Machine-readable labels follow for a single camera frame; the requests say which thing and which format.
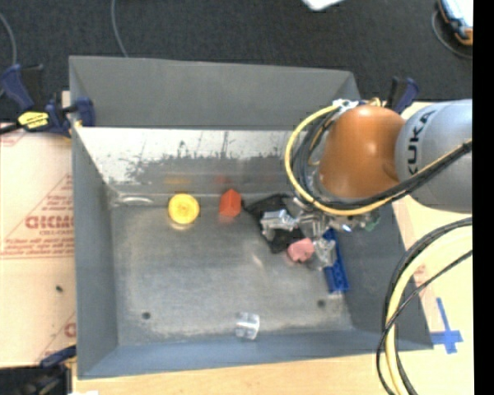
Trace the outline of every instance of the clear plastic object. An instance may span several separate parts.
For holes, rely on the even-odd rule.
[[[235,335],[238,338],[254,340],[260,329],[260,317],[257,314],[240,312],[236,315]]]

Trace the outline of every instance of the pink object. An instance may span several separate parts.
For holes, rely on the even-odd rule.
[[[287,255],[295,262],[305,262],[314,252],[315,247],[309,238],[298,240],[287,248]]]

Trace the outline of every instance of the yellow cable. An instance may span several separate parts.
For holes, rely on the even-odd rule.
[[[422,265],[422,263],[431,255],[431,250],[425,250],[421,252],[413,262],[409,263],[404,272],[399,277],[397,284],[394,288],[392,296],[389,301],[388,312],[386,314],[386,322],[394,316],[395,311],[398,308],[401,298],[403,297],[404,289],[406,288],[410,278],[415,271]],[[388,363],[389,374],[394,383],[397,393],[399,395],[408,395],[408,391],[404,387],[403,380],[398,371],[397,359],[395,356],[395,325],[391,327],[384,342],[384,353],[386,354],[386,361]]]
[[[390,200],[392,200],[394,197],[398,195],[394,194],[392,196],[388,196],[382,200],[379,200],[377,202],[370,203],[369,205],[366,205],[364,207],[358,207],[355,209],[335,209],[332,207],[328,207],[320,202],[318,202],[313,196],[311,196],[309,193],[307,193],[298,183],[298,180],[296,180],[295,175],[293,174],[292,167],[291,167],[291,153],[292,153],[292,148],[295,144],[296,139],[298,138],[298,135],[304,128],[315,121],[316,119],[322,117],[323,115],[330,113],[336,109],[339,109],[340,105],[330,105],[329,107],[325,107],[323,109],[320,109],[316,113],[313,113],[311,116],[305,118],[297,127],[296,129],[292,132],[291,136],[289,137],[289,140],[287,141],[287,146],[286,146],[286,151],[284,154],[284,167],[286,170],[287,177],[291,181],[292,187],[311,205],[317,207],[321,211],[327,212],[328,214],[331,215],[340,215],[340,216],[353,216],[353,215],[360,215],[367,213],[369,211],[373,211],[374,209],[378,207],[382,207],[384,204],[388,203]],[[470,143],[472,139],[468,139],[465,143]],[[443,158],[447,157],[451,152],[450,151],[440,158],[434,160],[430,164],[426,165],[424,168],[419,170],[419,172],[413,177],[417,177],[419,174],[422,174],[426,170],[430,169],[433,165],[439,163]]]

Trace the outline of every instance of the orange block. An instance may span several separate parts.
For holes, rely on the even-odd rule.
[[[241,212],[240,194],[232,188],[223,193],[220,199],[219,212],[223,216],[237,216]]]

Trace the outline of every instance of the kuka logo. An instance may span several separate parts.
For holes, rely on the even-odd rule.
[[[46,228],[72,228],[73,216],[28,216],[25,225],[31,230]]]
[[[435,110],[422,115],[419,119],[420,125],[416,125],[412,129],[412,136],[410,137],[408,144],[408,153],[411,154],[411,158],[408,158],[408,171],[411,175],[414,175],[419,171],[419,167],[417,167],[417,144],[419,143],[419,135],[424,130],[428,118],[434,113]]]

